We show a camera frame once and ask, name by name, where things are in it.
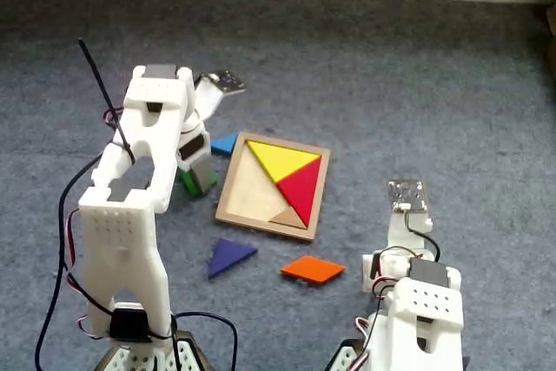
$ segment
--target tangram puzzle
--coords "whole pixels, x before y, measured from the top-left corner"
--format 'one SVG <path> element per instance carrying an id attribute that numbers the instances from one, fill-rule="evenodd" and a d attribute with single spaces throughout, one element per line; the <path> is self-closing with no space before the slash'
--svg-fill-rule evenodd
<path id="1" fill-rule="evenodd" d="M 329 157 L 328 149 L 240 133 L 216 219 L 312 241 Z"/>

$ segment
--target puzzle piece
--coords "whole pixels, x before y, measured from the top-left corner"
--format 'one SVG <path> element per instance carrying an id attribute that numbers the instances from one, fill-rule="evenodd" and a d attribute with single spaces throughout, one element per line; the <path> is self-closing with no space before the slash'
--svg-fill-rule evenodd
<path id="1" fill-rule="evenodd" d="M 339 275 L 344 269 L 346 268 L 343 265 L 305 255 L 282 268 L 281 272 L 315 284 L 324 284 Z"/>
<path id="2" fill-rule="evenodd" d="M 210 148 L 213 152 L 218 154 L 224 154 L 225 156 L 231 156 L 234 150 L 235 140 L 238 134 L 231 134 L 224 136 L 222 138 L 215 139 L 210 144 Z"/>
<path id="3" fill-rule="evenodd" d="M 311 218 L 320 166 L 321 158 L 319 157 L 276 184 L 306 226 L 309 225 Z"/>
<path id="4" fill-rule="evenodd" d="M 257 252 L 257 248 L 249 245 L 229 241 L 228 239 L 219 239 L 208 265 L 208 278 L 213 278 L 238 262 L 247 260 L 255 252 Z"/>
<path id="5" fill-rule="evenodd" d="M 279 182 L 320 157 L 310 152 L 263 142 L 247 141 L 247 144 L 274 182 Z"/>
<path id="6" fill-rule="evenodd" d="M 299 229 L 307 229 L 307 226 L 303 224 L 303 221 L 300 219 L 297 213 L 295 213 L 294 208 L 292 208 L 291 206 L 270 219 L 269 222 L 280 223 L 281 225 L 286 226 L 293 226 L 294 228 Z"/>

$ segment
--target dark blue triangle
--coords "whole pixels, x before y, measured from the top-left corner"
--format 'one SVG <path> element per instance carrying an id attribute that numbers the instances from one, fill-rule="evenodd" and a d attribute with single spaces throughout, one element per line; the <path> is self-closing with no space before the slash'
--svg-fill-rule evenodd
<path id="1" fill-rule="evenodd" d="M 231 156 L 234 150 L 235 140 L 237 139 L 237 134 L 231 134 L 224 136 L 223 138 L 215 139 L 210 143 L 210 148 L 220 154 L 225 154 Z"/>
<path id="2" fill-rule="evenodd" d="M 213 278 L 238 262 L 248 259 L 255 252 L 257 252 L 257 248 L 249 247 L 249 245 L 219 239 L 208 265 L 208 278 Z"/>

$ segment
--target wire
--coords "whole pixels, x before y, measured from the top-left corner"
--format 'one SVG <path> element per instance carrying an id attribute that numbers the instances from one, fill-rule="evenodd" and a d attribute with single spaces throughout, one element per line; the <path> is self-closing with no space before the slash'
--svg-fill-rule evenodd
<path id="1" fill-rule="evenodd" d="M 65 239 L 66 243 L 68 244 L 68 255 L 69 259 L 66 260 L 66 265 L 68 269 L 72 269 L 74 265 L 76 265 L 76 246 L 73 242 L 73 228 L 71 227 L 71 221 L 75 213 L 79 211 L 79 208 L 73 209 L 69 216 L 66 218 L 65 223 Z"/>
<path id="2" fill-rule="evenodd" d="M 376 295 L 376 292 L 374 291 L 375 288 L 376 288 L 376 285 L 377 285 L 379 282 L 388 282 L 388 281 L 398 282 L 398 280 L 397 280 L 396 278 L 393 278 L 393 277 L 386 277 L 386 276 L 378 277 L 376 280 L 374 280 L 373 287 L 371 287 L 371 292 L 373 293 L 373 295 L 374 295 L 375 298 L 377 298 L 377 299 L 379 298 L 379 296 Z"/>
<path id="3" fill-rule="evenodd" d="M 384 293 L 384 291 L 387 288 L 394 288 L 394 286 L 388 285 L 388 286 L 384 286 L 381 289 L 381 292 L 379 294 L 379 301 L 378 303 L 376 303 L 376 313 L 374 314 L 373 324 L 371 325 L 371 328 L 368 331 L 368 336 L 366 337 L 365 343 L 363 343 L 363 349 L 361 350 L 361 353 L 351 363 L 349 367 L 349 371 L 357 371 L 368 359 L 367 347 L 369 342 L 371 341 L 371 335 L 373 334 L 374 325 L 376 324 L 376 318 L 379 316 L 379 311 L 381 310 L 382 293 Z"/>
<path id="4" fill-rule="evenodd" d="M 389 250 L 391 250 L 391 249 L 403 249 L 403 250 L 407 251 L 408 253 L 410 253 L 411 255 L 413 255 L 414 257 L 419 257 L 415 251 L 413 251 L 412 249 L 410 249 L 410 248 L 408 248 L 408 247 L 402 247 L 401 245 L 392 245 L 391 247 L 384 248 L 384 249 L 379 253 L 379 265 L 378 265 L 378 268 L 377 268 L 377 270 L 378 270 L 378 272 L 379 272 L 379 275 L 382 275 L 382 266 L 381 266 L 381 265 L 382 265 L 382 263 L 381 263 L 381 261 L 382 261 L 382 255 L 383 255 L 385 252 L 387 252 L 387 251 L 389 251 Z"/>
<path id="5" fill-rule="evenodd" d="M 440 259 L 440 247 L 438 245 L 438 243 L 436 243 L 436 241 L 431 238 L 430 236 L 423 234 L 422 232 L 419 232 L 418 230 L 412 229 L 409 227 L 409 212 L 405 212 L 404 214 L 404 221 L 406 223 L 406 228 L 409 232 L 413 232 L 414 234 L 416 234 L 417 236 L 420 236 L 421 238 L 423 238 L 426 241 L 429 241 L 429 243 L 431 243 L 434 246 L 434 250 L 435 250 L 435 255 L 434 255 L 434 262 L 438 262 Z"/>
<path id="6" fill-rule="evenodd" d="M 54 309 L 56 308 L 56 303 L 58 301 L 58 296 L 60 295 L 60 286 L 62 284 L 63 278 L 63 269 L 66 268 L 65 264 L 65 243 L 64 243 L 64 230 L 63 230 L 63 207 L 66 201 L 66 197 L 70 192 L 73 185 L 81 178 L 83 174 L 85 174 L 93 165 L 95 165 L 100 159 L 103 154 L 97 155 L 93 158 L 90 162 L 87 162 L 85 166 L 80 169 L 75 176 L 71 180 L 69 180 L 68 185 L 63 190 L 62 194 L 60 195 L 60 201 L 58 202 L 58 237 L 59 237 L 59 245 L 58 245 L 58 270 L 56 272 L 56 284 L 54 286 L 54 291 L 52 292 L 52 298 L 50 299 L 49 310 L 44 317 L 43 327 L 41 328 L 41 333 L 38 336 L 38 340 L 36 341 L 35 347 L 35 367 L 37 370 L 41 371 L 43 368 L 41 367 L 41 349 L 44 343 L 44 336 L 46 335 L 46 331 L 49 328 L 50 321 L 52 319 L 52 315 L 54 314 Z"/>
<path id="7" fill-rule="evenodd" d="M 71 282 L 72 286 L 75 286 L 75 288 L 77 288 L 79 293 L 81 293 L 83 295 L 83 297 L 85 297 L 90 304 L 92 304 L 93 306 L 98 308 L 101 312 L 105 313 L 106 315 L 112 316 L 112 312 L 110 310 L 108 310 L 101 303 L 96 301 L 89 293 L 87 293 L 85 291 L 85 289 L 83 287 L 81 287 L 81 284 L 79 284 L 77 282 L 77 280 L 76 280 L 76 278 L 73 274 L 68 273 L 68 280 Z"/>
<path id="8" fill-rule="evenodd" d="M 120 125 L 120 122 L 119 122 L 117 114 L 116 114 L 116 109 L 114 108 L 114 105 L 112 104 L 112 101 L 110 100 L 110 96 L 109 96 L 108 92 L 106 91 L 106 88 L 104 87 L 104 82 L 103 82 L 103 79 L 101 78 L 101 73 L 98 71 L 98 67 L 96 67 L 95 60 L 93 60 L 93 57 L 89 53 L 89 49 L 87 48 L 87 45 L 85 44 L 85 42 L 81 38 L 79 38 L 78 42 L 79 42 L 79 47 L 81 47 L 81 51 L 83 51 L 83 54 L 85 55 L 85 58 L 87 59 L 87 62 L 89 63 L 90 69 L 93 71 L 93 74 L 95 75 L 96 83 L 98 84 L 98 87 L 101 90 L 101 93 L 103 93 L 104 101 L 106 102 L 106 104 L 108 104 L 109 111 L 112 114 L 112 119 L 113 119 L 114 123 L 116 124 L 116 129 L 117 129 L 118 133 L 120 134 L 120 137 L 122 138 L 122 148 L 124 148 L 128 152 L 129 159 L 131 160 L 131 164 L 135 164 L 136 163 L 136 158 L 133 155 L 133 152 L 131 152 L 131 147 L 129 146 L 129 142 L 125 139 L 125 135 L 123 134 L 122 126 Z"/>
<path id="9" fill-rule="evenodd" d="M 114 111 L 116 112 L 116 115 L 118 116 L 118 121 L 120 120 L 120 116 L 123 113 L 123 106 L 120 108 L 115 108 Z M 109 127 L 112 128 L 112 130 L 116 130 L 116 124 L 114 123 L 114 119 L 112 116 L 112 111 L 111 109 L 106 109 L 103 113 L 103 122 L 104 124 L 108 125 Z"/>
<path id="10" fill-rule="evenodd" d="M 209 313 L 209 312 L 183 312 L 183 313 L 178 313 L 174 317 L 176 319 L 179 319 L 180 317 L 191 317 L 191 316 L 209 317 L 209 318 L 214 319 L 216 321 L 221 321 L 222 323 L 225 323 L 226 325 L 229 326 L 230 329 L 232 329 L 232 332 L 234 333 L 234 351 L 233 351 L 233 354 L 232 354 L 232 365 L 230 367 L 230 370 L 235 371 L 235 362 L 236 362 L 236 359 L 237 359 L 237 329 L 235 328 L 234 323 L 232 321 L 226 319 L 225 317 L 215 315 L 215 314 Z"/>
<path id="11" fill-rule="evenodd" d="M 85 328 L 83 327 L 83 322 L 89 317 L 89 315 L 83 315 L 81 316 L 79 319 L 77 319 L 77 327 L 84 333 L 86 334 L 90 339 L 92 339 L 93 341 L 100 341 L 102 339 L 102 337 L 100 336 L 96 336 L 93 335 L 92 333 L 88 332 L 87 330 L 85 330 Z"/>

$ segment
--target metal base plate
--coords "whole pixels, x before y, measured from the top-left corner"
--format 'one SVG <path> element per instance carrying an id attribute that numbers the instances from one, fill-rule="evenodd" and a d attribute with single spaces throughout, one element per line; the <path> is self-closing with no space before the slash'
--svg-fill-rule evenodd
<path id="1" fill-rule="evenodd" d="M 189 332 L 178 331 L 178 351 L 182 371 L 213 371 L 207 358 Z M 112 348 L 94 371 L 176 371 L 174 351 L 170 350 L 159 365 L 156 358 L 140 358 L 128 349 Z"/>

